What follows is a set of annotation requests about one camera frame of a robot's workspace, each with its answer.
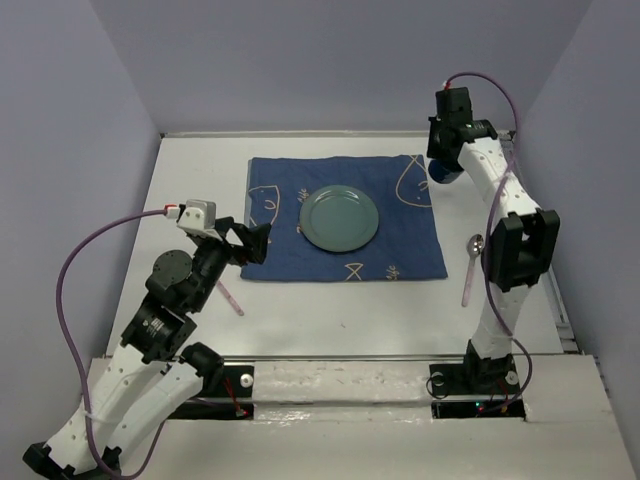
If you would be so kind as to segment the dark blue mug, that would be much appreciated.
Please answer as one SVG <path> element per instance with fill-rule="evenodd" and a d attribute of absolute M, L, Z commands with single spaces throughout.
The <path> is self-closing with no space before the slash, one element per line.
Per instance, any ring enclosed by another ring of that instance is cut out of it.
<path fill-rule="evenodd" d="M 431 159 L 428 165 L 430 177 L 434 182 L 442 185 L 453 183 L 463 172 L 463 169 L 452 168 L 449 164 L 436 159 Z"/>

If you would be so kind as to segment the fork with pink handle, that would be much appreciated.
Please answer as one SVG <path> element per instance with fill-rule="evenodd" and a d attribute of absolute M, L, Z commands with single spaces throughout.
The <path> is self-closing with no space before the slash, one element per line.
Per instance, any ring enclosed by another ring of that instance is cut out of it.
<path fill-rule="evenodd" d="M 234 312 L 238 316 L 244 316 L 245 315 L 244 310 L 242 309 L 242 307 L 239 305 L 239 303 L 231 295 L 229 290 L 224 286 L 224 284 L 221 281 L 217 282 L 216 289 L 220 292 L 220 294 L 224 297 L 224 299 L 227 301 L 227 303 L 231 306 L 231 308 L 234 310 Z"/>

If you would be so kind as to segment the teal ceramic plate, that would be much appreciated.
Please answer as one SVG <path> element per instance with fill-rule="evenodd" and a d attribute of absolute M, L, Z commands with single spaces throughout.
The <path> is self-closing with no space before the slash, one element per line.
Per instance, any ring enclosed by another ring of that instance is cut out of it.
<path fill-rule="evenodd" d="M 348 253 L 364 247 L 377 234 L 379 221 L 374 201 L 361 190 L 346 185 L 316 190 L 299 212 L 304 237 L 330 253 Z"/>

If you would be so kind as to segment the blue cloth placemat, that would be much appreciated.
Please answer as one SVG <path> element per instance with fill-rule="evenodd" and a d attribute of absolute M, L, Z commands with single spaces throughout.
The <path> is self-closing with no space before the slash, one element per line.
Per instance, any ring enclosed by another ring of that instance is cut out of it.
<path fill-rule="evenodd" d="M 270 224 L 259 282 L 428 281 L 448 276 L 420 154 L 248 163 L 245 220 Z"/>

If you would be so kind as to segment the spoon with pink handle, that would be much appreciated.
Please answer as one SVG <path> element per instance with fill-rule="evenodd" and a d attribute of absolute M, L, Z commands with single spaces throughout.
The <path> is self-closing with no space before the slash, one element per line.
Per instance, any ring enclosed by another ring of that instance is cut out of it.
<path fill-rule="evenodd" d="M 461 298 L 461 306 L 463 308 L 466 308 L 469 304 L 471 289 L 473 286 L 476 260 L 481 256 L 483 249 L 484 249 L 484 238 L 481 234 L 475 234 L 468 240 L 466 245 L 468 263 L 467 263 L 464 289 L 463 289 L 463 294 Z"/>

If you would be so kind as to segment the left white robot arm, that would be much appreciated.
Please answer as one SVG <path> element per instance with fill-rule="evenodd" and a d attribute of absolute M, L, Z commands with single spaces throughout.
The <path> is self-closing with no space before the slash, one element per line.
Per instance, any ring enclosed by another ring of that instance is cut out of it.
<path fill-rule="evenodd" d="M 170 205 L 164 216 L 195 244 L 154 262 L 140 307 L 103 374 L 84 383 L 80 405 L 49 440 L 31 445 L 24 462 L 47 479 L 121 479 L 121 467 L 185 401 L 215 392 L 224 360 L 202 343 L 188 345 L 202 311 L 229 265 L 262 264 L 271 224 L 247 227 L 200 207 Z"/>

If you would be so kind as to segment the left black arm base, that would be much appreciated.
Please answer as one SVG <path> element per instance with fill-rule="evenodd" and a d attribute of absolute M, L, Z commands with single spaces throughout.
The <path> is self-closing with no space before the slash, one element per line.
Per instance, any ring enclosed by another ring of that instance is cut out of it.
<path fill-rule="evenodd" d="M 227 364 L 221 380 L 185 401 L 170 420 L 245 421 L 254 417 L 253 364 Z"/>

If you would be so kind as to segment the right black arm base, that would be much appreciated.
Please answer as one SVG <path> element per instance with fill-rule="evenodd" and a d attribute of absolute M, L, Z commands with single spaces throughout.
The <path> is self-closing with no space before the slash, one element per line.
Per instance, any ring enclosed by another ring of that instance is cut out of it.
<path fill-rule="evenodd" d="M 466 376 L 462 363 L 432 364 L 425 387 L 432 398 L 432 416 L 437 420 L 526 418 L 523 400 L 514 399 L 520 384 L 513 360 L 505 373 L 478 384 Z"/>

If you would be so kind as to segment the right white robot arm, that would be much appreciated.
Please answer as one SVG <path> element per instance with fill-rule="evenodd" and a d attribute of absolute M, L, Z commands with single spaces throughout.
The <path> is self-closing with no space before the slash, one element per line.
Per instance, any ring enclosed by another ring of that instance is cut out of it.
<path fill-rule="evenodd" d="M 433 364 L 426 383 L 437 400 L 502 393 L 513 401 L 527 386 L 507 382 L 515 371 L 512 351 L 523 304 L 547 273 L 560 229 L 559 215 L 540 207 L 526 192 L 487 120 L 473 117 L 467 88 L 445 85 L 435 95 L 427 156 L 432 180 L 450 184 L 467 174 L 489 209 L 484 233 L 476 236 L 485 305 L 459 363 Z"/>

